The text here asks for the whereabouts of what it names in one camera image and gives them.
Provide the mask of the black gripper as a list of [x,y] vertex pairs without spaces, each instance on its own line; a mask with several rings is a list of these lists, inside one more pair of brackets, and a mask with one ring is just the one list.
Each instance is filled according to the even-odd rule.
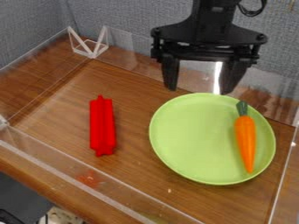
[[267,0],[259,1],[260,8],[250,10],[242,0],[192,0],[191,15],[182,22],[151,30],[151,57],[163,62],[163,83],[170,90],[178,87],[179,60],[222,60],[219,92],[234,91],[267,42],[266,34],[234,24],[234,16],[236,10],[248,18],[260,15]]

